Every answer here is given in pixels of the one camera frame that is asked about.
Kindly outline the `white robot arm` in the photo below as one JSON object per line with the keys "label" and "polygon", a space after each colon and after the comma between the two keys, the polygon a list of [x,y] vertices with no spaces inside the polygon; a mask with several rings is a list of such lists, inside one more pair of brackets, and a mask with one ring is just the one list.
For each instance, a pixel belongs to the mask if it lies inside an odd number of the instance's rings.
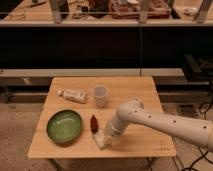
{"label": "white robot arm", "polygon": [[134,98],[118,106],[106,125],[106,132],[120,136],[129,124],[144,125],[213,152],[212,121],[149,112]]}

